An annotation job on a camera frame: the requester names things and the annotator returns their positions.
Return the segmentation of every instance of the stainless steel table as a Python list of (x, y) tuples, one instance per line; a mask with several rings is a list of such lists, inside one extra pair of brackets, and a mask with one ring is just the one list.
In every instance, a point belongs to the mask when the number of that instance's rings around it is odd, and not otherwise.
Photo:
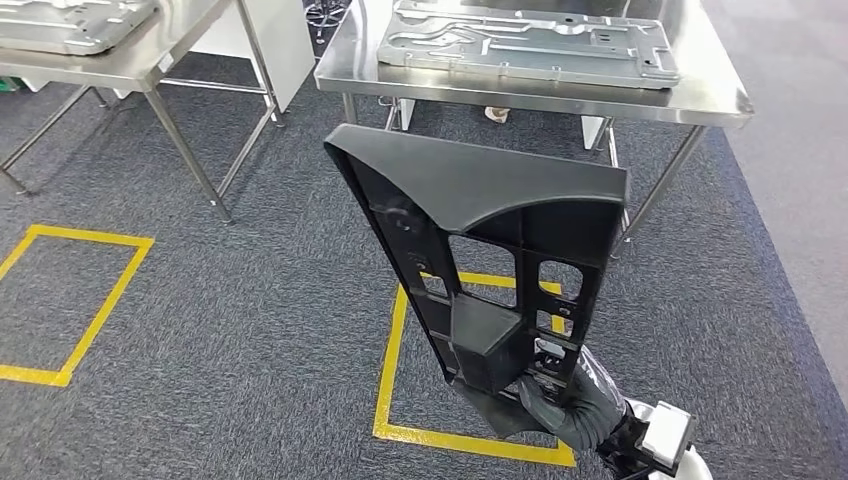
[[(188, 79), (169, 79), (166, 74), (189, 51), (191, 46), (217, 20), (224, 10), (236, 2), (254, 58), (258, 66), (260, 87), (246, 87), (224, 83)], [(73, 105), (87, 92), (94, 93), (101, 106), (106, 106), (95, 87), (114, 88), (141, 92), (150, 102), (162, 126), (174, 141), (183, 159), (188, 164), (209, 202), (229, 222), (230, 213), (221, 197), (227, 191), (233, 177), (241, 168), (253, 144), (268, 120), (277, 114), (273, 87), (259, 49), (256, 31), (248, 16), (244, 0), (160, 0), (159, 10), (139, 28), (134, 30), (112, 50), (101, 55), (77, 57), (50, 53), (28, 52), (0, 48), (0, 75), (32, 77), (39, 80), (66, 82), (81, 85), (80, 88), (47, 121), (18, 148), (0, 163), (0, 178), (4, 178), (19, 193), (26, 188), (8, 172), (9, 168), (38, 141)], [(180, 133), (162, 97), (156, 91), (160, 83), (187, 87), (228, 90), (262, 95), (268, 108), (251, 132), (221, 184), (215, 188), (207, 178), (194, 154)]]
[(318, 88), (343, 93), (349, 123), (356, 123), (353, 94), (392, 97), (387, 128), (394, 124), (397, 98), (602, 117), (602, 134), (596, 137), (595, 146), (601, 137), (606, 137), (614, 165), (618, 165), (615, 118), (692, 125), (633, 220), (627, 215), (623, 219), (623, 233), (616, 251), (629, 241), (645, 215), (660, 200), (708, 127), (740, 128), (754, 113), (745, 87), (699, 0), (462, 0), (460, 3), (658, 19), (666, 29), (682, 80), (673, 89), (642, 90), (380, 64), (377, 47), (391, 17), (392, 2), (353, 0), (315, 69)]

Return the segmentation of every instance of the metal table leg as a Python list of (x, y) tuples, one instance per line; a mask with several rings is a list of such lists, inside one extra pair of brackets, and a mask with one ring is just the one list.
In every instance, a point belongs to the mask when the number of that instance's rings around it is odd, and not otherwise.
[(613, 249), (613, 256), (619, 255), (624, 243), (627, 242), (630, 237), (639, 230), (639, 227), (642, 226), (642, 222), (645, 221), (645, 217), (665, 195), (672, 180), (674, 180), (677, 172), (680, 171), (680, 167), (682, 167), (683, 164), (686, 163), (686, 160), (695, 153), (695, 150), (698, 148), (701, 140), (703, 140), (704, 136), (707, 134), (708, 129), (709, 127), (705, 127), (703, 125), (696, 125), (692, 127), (689, 135), (685, 140), (683, 140), (680, 148), (677, 149), (677, 153), (675, 153), (674, 157), (671, 159), (671, 163), (669, 163), (665, 168), (665, 171), (662, 175), (660, 175), (660, 178), (657, 180), (657, 183), (654, 185), (651, 193), (648, 194), (648, 198), (645, 199), (645, 203), (642, 204), (642, 207), (639, 208), (639, 211), (636, 212), (636, 215), (634, 215), (630, 226), (627, 227), (627, 230), (625, 230), (624, 233), (621, 234), (621, 237), (619, 237), (615, 248)]
[(398, 104), (398, 99), (396, 97), (392, 97), (391, 103), (389, 103), (389, 117), (386, 119), (385, 130), (394, 130), (395, 125), (400, 123), (398, 120), (400, 116), (400, 106)]
[[(607, 118), (605, 121), (606, 128), (598, 132), (598, 137), (604, 135), (606, 132), (607, 140), (609, 141), (609, 155), (610, 155), (610, 165), (615, 168), (619, 168), (618, 164), (618, 147), (615, 145), (615, 128), (613, 125), (615, 124), (615, 119)], [(621, 232), (624, 233), (627, 231), (627, 228), (630, 226), (630, 213), (627, 212), (627, 206), (624, 207), (624, 211), (621, 214)]]
[(97, 87), (91, 87), (91, 93), (93, 93), (94, 96), (97, 97), (97, 102), (100, 104), (100, 108), (106, 108), (109, 106), (109, 102), (107, 102), (106, 99), (103, 98), (103, 95), (101, 95), (100, 92), (97, 91)]
[(194, 177), (197, 178), (198, 183), (200, 183), (200, 187), (203, 189), (203, 193), (206, 194), (206, 197), (209, 199), (209, 203), (218, 210), (218, 213), (225, 222), (229, 223), (232, 221), (230, 212), (227, 211), (227, 207), (224, 206), (224, 202), (221, 200), (218, 192), (215, 191), (215, 187), (213, 187), (212, 183), (209, 182), (209, 178), (206, 176), (206, 173), (204, 173), (203, 168), (199, 163), (197, 163), (197, 159), (194, 158), (194, 153), (192, 153), (191, 148), (189, 148), (188, 143), (185, 141), (185, 137), (183, 137), (183, 134), (180, 133), (176, 123), (174, 123), (173, 117), (171, 117), (171, 114), (168, 113), (165, 101), (159, 95), (159, 92), (154, 89), (149, 92), (145, 92), (144, 96), (147, 97), (147, 101), (150, 102), (150, 106), (153, 107), (153, 111), (156, 113), (159, 121), (162, 122), (162, 126), (165, 127), (165, 130), (168, 132), (168, 136), (170, 136), (171, 140), (174, 141), (174, 144), (177, 146), (177, 150), (180, 151), (180, 155), (182, 155), (183, 160), (185, 160), (186, 164), (188, 164), (188, 168), (191, 169), (191, 173), (193, 173)]
[(352, 125), (356, 125), (356, 102), (353, 99), (352, 93), (343, 93), (342, 101), (345, 104), (345, 121)]
[(244, 31), (247, 33), (247, 39), (250, 43), (250, 51), (253, 53), (253, 58), (256, 59), (256, 68), (259, 70), (259, 76), (262, 79), (265, 90), (268, 92), (268, 105), (273, 107), (273, 114), (276, 117), (277, 126), (281, 127), (283, 122), (283, 112), (280, 111), (280, 105), (277, 103), (277, 95), (274, 93), (274, 85), (271, 84), (271, 76), (268, 74), (268, 66), (265, 64), (265, 57), (262, 56), (262, 50), (259, 47), (259, 39), (256, 35), (256, 28), (250, 20), (250, 15), (247, 13), (247, 7), (244, 5), (244, 0), (236, 0), (236, 5), (241, 16), (241, 23), (244, 25)]
[(5, 160), (3, 160), (3, 163), (0, 164), (0, 170), (9, 170), (9, 168), (11, 168), (11, 166), (14, 165), (15, 162), (17, 162), (18, 159), (21, 158), (24, 153), (26, 153), (26, 151), (29, 150), (29, 148), (33, 146), (35, 142), (38, 141), (38, 139), (43, 137), (44, 134), (47, 133), (50, 128), (53, 127), (53, 125), (55, 125), (56, 122), (59, 121), (60, 118), (62, 118), (62, 115), (64, 115), (68, 110), (70, 110), (71, 107), (73, 107), (79, 101), (79, 99), (82, 98), (83, 95), (85, 95), (85, 92), (87, 92), (90, 88), (91, 87), (89, 87), (88, 85), (83, 85), (78, 88), (73, 95), (71, 95), (67, 100), (65, 100), (65, 103), (63, 103), (58, 110), (53, 112), (53, 114), (50, 115), (49, 118), (47, 118), (47, 121), (45, 121), (40, 127), (38, 127), (38, 130), (33, 132), (33, 134), (29, 136), (29, 138), (24, 140), (24, 143), (20, 144), (18, 148), (16, 148), (11, 154), (9, 154), (8, 157), (6, 157)]

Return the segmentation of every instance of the yellow tape square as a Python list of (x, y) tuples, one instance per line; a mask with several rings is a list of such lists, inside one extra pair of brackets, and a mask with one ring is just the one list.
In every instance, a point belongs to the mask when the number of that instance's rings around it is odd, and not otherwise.
[(8, 257), (0, 263), (0, 280), (6, 275), (6, 272), (12, 268), (12, 265), (18, 261), (24, 254), (27, 248), (32, 245), (32, 242), (38, 236), (68, 238), (71, 240), (85, 240), (89, 242), (110, 243), (114, 245), (125, 245), (136, 247), (135, 254), (127, 264), (127, 268), (118, 278), (115, 286), (106, 297), (106, 301), (97, 311), (94, 319), (88, 325), (80, 338), (73, 352), (65, 361), (65, 364), (58, 371), (56, 370), (41, 370), (37, 368), (19, 367), (15, 365), (0, 365), (0, 380), (14, 380), (17, 382), (37, 383), (41, 385), (50, 385), (54, 387), (67, 387), (71, 381), (71, 375), (74, 369), (79, 365), (97, 332), (106, 322), (106, 318), (112, 312), (118, 299), (127, 288), (127, 284), (135, 275), (141, 261), (147, 255), (150, 247), (153, 246), (153, 239), (146, 237), (132, 237), (129, 235), (119, 235), (115, 233), (96, 232), (92, 230), (78, 230), (75, 228), (51, 227), (48, 225), (32, 225), (27, 229), (23, 240), (12, 250)]
[[(515, 288), (515, 279), (510, 277), (461, 272), (459, 279), (466, 283)], [(557, 283), (541, 282), (541, 286), (545, 290), (557, 294), (562, 290), (562, 287)], [(392, 392), (395, 386), (395, 374), (397, 372), (401, 337), (403, 335), (408, 303), (409, 301), (403, 287), (398, 286), (397, 297), (395, 298), (394, 308), (392, 309), (391, 332), (389, 333), (389, 342), (386, 346), (386, 357), (383, 363), (383, 372), (380, 377), (380, 387), (377, 393), (377, 410), (374, 414), (373, 431), (375, 437), (528, 462), (548, 463), (565, 467), (576, 465), (574, 452), (559, 440), (557, 440), (557, 446), (555, 448), (536, 447), (390, 424), (389, 411), (392, 404)], [(563, 332), (565, 329), (564, 319), (553, 316), (552, 329), (557, 332)]]

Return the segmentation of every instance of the gray carpet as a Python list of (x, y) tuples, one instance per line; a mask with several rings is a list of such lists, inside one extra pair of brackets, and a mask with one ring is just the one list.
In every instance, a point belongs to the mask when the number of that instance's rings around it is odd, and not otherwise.
[[(201, 55), (179, 73), (252, 76), (243, 63)], [(0, 95), (0, 144), (23, 138), (68, 91)], [(162, 92), (220, 178), (261, 102)], [(360, 106), (364, 123), (382, 124), (374, 99)], [(32, 223), (156, 243), (70, 386), (0, 381), (0, 478), (608, 478), (591, 455), (566, 469), (372, 436), (397, 283), (320, 145), (342, 117), (339, 96), (308, 80), (287, 126), (263, 134), (226, 198), (230, 227), (135, 95), (111, 114), (86, 99), (13, 169), (39, 193), (3, 195), (0, 256)], [(418, 134), (586, 158), (576, 117), (515, 111), (500, 126), (479, 108), (421, 103), (413, 123)], [(681, 134), (620, 123), (619, 150), (637, 167), (634, 200)], [(734, 162), (716, 132), (684, 168), (611, 268), (588, 344), (628, 395), (700, 416), (696, 442), (716, 478), (845, 478), (845, 411), (829, 403), (833, 386), (803, 342), (809, 331), (785, 321), (794, 299), (776, 290), (782, 271)], [(61, 361), (126, 259), (121, 247), (49, 242), (0, 282), (0, 363)], [(463, 256), (508, 271), (481, 253)], [(392, 423), (489, 435), (460, 402), (408, 317)]]

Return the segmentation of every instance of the rectangular opening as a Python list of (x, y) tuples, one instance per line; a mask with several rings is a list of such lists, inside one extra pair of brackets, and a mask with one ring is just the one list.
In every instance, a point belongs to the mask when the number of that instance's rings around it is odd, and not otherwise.
[(536, 326), (570, 337), (574, 322), (559, 315), (551, 315), (544, 310), (536, 310)]
[[(574, 300), (580, 295), (580, 288), (583, 286), (583, 274), (572, 265), (545, 260), (539, 264), (539, 282), (558, 283), (561, 287), (561, 293), (557, 296), (565, 300)], [(539, 287), (550, 292), (541, 283)]]
[[(515, 258), (502, 247), (467, 237), (451, 235), (448, 239), (454, 264), (460, 272), (515, 277)], [(515, 289), (463, 282), (465, 293), (498, 305), (514, 307)]]

